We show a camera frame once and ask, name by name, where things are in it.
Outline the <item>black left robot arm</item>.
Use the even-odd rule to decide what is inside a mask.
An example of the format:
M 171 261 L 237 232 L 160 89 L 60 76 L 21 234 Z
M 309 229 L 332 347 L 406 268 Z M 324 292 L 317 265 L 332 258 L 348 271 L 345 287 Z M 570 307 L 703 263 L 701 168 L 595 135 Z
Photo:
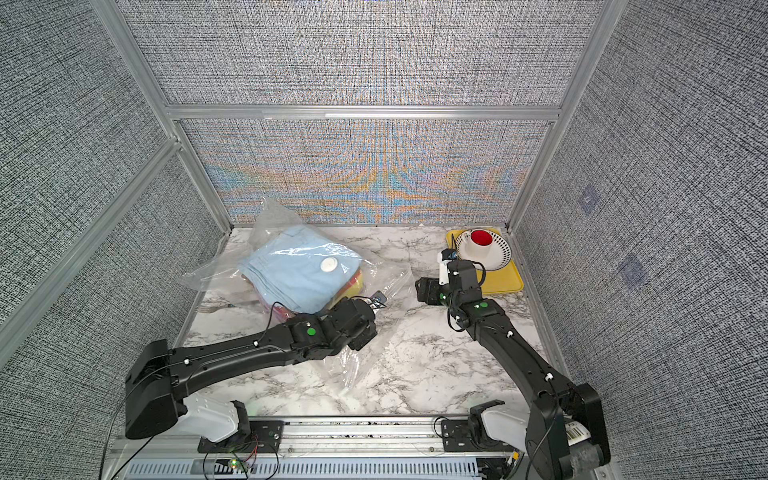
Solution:
M 386 302 L 382 292 L 344 298 L 328 310 L 198 347 L 171 348 L 165 339 L 147 344 L 125 378 L 126 438 L 154 437 L 178 425 L 211 442 L 246 434 L 242 403 L 204 400 L 198 391 L 253 371 L 359 351 L 375 338 L 376 313 Z

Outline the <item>clear plastic vacuum bag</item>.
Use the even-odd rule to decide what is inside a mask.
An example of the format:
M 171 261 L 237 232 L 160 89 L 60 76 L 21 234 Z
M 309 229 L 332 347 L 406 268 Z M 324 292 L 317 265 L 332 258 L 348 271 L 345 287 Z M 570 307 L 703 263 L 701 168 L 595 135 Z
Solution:
M 255 303 L 264 330 L 185 355 L 180 387 L 192 393 L 273 367 L 314 363 L 339 388 L 364 378 L 384 352 L 412 270 L 351 247 L 266 200 L 248 240 L 182 274 L 181 284 Z

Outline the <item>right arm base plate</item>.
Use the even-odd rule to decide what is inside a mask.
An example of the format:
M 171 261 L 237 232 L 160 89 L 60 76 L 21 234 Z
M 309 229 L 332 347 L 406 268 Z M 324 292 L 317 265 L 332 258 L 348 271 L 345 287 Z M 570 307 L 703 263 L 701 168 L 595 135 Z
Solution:
M 467 419 L 441 417 L 436 423 L 443 450 L 449 453 L 518 452 L 515 447 L 479 433 Z

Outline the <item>light blue trousers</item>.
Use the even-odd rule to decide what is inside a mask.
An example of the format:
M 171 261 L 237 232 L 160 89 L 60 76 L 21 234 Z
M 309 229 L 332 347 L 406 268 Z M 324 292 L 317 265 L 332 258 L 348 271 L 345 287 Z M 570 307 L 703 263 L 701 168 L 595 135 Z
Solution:
M 335 257 L 338 268 L 321 270 Z M 295 225 L 271 238 L 237 264 L 266 306 L 278 302 L 297 313 L 316 313 L 336 295 L 363 263 L 354 250 L 316 230 Z

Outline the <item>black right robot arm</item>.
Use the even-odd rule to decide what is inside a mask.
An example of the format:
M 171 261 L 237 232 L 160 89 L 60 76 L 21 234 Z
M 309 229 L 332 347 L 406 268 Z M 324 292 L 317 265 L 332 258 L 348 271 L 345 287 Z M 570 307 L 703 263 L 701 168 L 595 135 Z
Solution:
M 573 383 L 538 354 L 504 309 L 484 296 L 473 262 L 444 261 L 439 277 L 422 277 L 415 289 L 420 302 L 445 307 L 449 326 L 486 349 L 526 401 L 527 420 L 505 403 L 474 407 L 468 422 L 477 445 L 501 442 L 524 451 L 528 468 L 543 479 L 572 479 L 610 462 L 599 394 L 587 383 Z

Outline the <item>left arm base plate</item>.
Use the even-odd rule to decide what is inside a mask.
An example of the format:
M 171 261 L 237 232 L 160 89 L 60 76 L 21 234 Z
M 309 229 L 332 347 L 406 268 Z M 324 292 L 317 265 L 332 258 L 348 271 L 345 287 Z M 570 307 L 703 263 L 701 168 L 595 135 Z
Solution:
M 251 420 L 249 433 L 236 433 L 216 443 L 201 437 L 197 452 L 245 454 L 256 450 L 257 453 L 262 451 L 276 453 L 280 449 L 285 425 L 286 423 L 281 420 Z

